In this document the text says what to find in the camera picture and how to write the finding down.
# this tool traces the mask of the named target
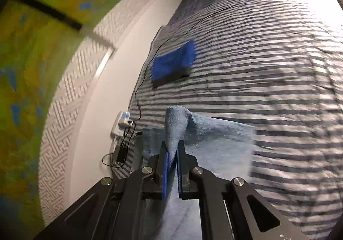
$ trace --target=bed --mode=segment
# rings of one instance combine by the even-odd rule
[[[137,129],[162,128],[171,105],[253,125],[251,185],[310,239],[324,239],[342,213],[342,15],[336,0],[183,0],[138,78],[147,68]],[[157,49],[190,39],[190,77],[152,89]],[[133,97],[129,110],[139,117]],[[134,154],[117,176],[131,172]]]

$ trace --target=white wall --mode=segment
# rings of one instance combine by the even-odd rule
[[[118,40],[120,47],[107,62],[87,102],[80,130],[70,146],[66,170],[65,208],[102,177],[110,176],[101,158],[109,152],[109,134],[120,110],[127,110],[150,44],[181,0],[151,0]]]

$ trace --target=wrinkled fabric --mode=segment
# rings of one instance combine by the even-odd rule
[[[180,140],[186,153],[197,157],[199,166],[217,177],[247,179],[253,151],[254,128],[236,122],[205,117],[176,106],[166,111],[165,130],[143,130],[142,162],[158,154],[165,139],[168,147],[167,198],[148,201],[145,239],[201,239],[198,200],[181,200],[178,193],[175,154]]]

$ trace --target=white power strip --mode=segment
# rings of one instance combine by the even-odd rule
[[[113,124],[110,138],[112,140],[115,140],[116,137],[122,137],[124,135],[125,128],[130,128],[132,124],[133,124],[133,121],[130,120],[130,112],[120,111]]]

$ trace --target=black cable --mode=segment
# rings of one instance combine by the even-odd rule
[[[194,24],[185,34],[178,36],[178,37],[176,38],[176,40],[179,39],[179,38],[181,38],[181,37],[186,36],[186,35],[187,35],[187,34],[197,25],[197,24],[199,24],[199,23],[202,22],[203,20],[205,20],[205,19],[207,19],[207,18],[209,18],[209,17],[211,17],[211,16],[214,16],[214,15],[217,14],[217,13],[220,13],[220,12],[222,12],[222,11],[225,11],[225,10],[227,10],[227,9],[229,9],[229,8],[231,8],[231,7],[225,7],[225,8],[223,8],[223,9],[220,9],[219,11],[216,11],[216,12],[214,12],[214,13],[211,13],[211,14],[209,14],[208,16],[206,16],[206,17],[202,18],[201,20],[197,21],[197,22],[196,22],[196,23],[195,23],[195,24]],[[147,71],[147,69],[148,69],[150,63],[151,63],[151,62],[154,60],[154,58],[156,57],[156,55],[157,55],[159,49],[160,49],[166,42],[168,42],[170,39],[171,39],[171,38],[167,39],[166,41],[164,41],[163,44],[161,44],[161,45],[158,47],[158,49],[156,50],[154,56],[151,58],[151,60],[149,61],[149,63],[147,64],[147,66],[146,66],[146,68],[145,68],[144,75],[143,75],[143,81],[142,81],[141,84],[137,87],[136,92],[134,93],[134,99],[135,99],[136,102],[137,102],[137,106],[138,106],[138,110],[139,110],[139,118],[138,118],[137,120],[134,120],[135,122],[137,122],[138,120],[140,120],[140,119],[142,118],[141,106],[140,106],[139,101],[138,101],[138,99],[137,99],[137,97],[136,97],[137,91],[139,90],[139,88],[140,88],[140,87],[142,86],[142,84],[144,83],[145,76],[146,76],[146,71]]]
[[[130,130],[131,130],[131,127],[130,127],[130,129],[128,129],[128,132],[125,133],[125,132],[126,132],[126,128],[124,129],[124,135],[123,135],[124,138],[123,138],[123,140],[121,141],[120,148],[123,148],[123,147],[126,146],[126,137],[127,137],[128,133],[130,132]],[[124,163],[123,163],[121,166],[114,166],[113,154],[114,154],[114,152],[111,152],[111,153],[106,154],[105,156],[102,157],[101,162],[102,162],[105,166],[109,166],[109,167],[112,167],[112,168],[121,168],[121,167],[123,167],[124,164],[125,164],[125,162],[126,162],[127,153],[126,153],[126,156],[125,156],[125,159],[124,159]],[[111,165],[104,163],[104,158],[107,157],[107,156],[110,156],[110,155],[111,155],[111,158],[110,158]]]
[[[128,156],[128,152],[129,152],[129,145],[130,145],[130,141],[134,135],[134,131],[136,130],[136,123],[133,122],[132,125],[134,124],[134,127],[133,127],[133,132],[128,140],[128,143],[126,144],[126,137],[127,135],[129,134],[129,132],[131,131],[131,127],[128,129],[127,133],[125,134],[125,131],[126,129],[124,129],[124,138],[123,140],[121,141],[121,144],[120,144],[120,148],[125,148],[126,147],[126,154],[125,154],[125,159],[124,159],[124,162],[122,163],[121,166],[114,166],[114,162],[113,162],[113,152],[112,153],[108,153],[106,154],[105,156],[103,156],[103,158],[101,159],[101,162],[105,165],[105,166],[109,166],[109,167],[112,167],[112,168],[122,168],[124,166],[124,164],[126,163],[126,159],[127,159],[127,156]],[[108,165],[106,163],[104,163],[104,158],[107,157],[107,156],[110,156],[112,155],[111,157],[111,165]]]

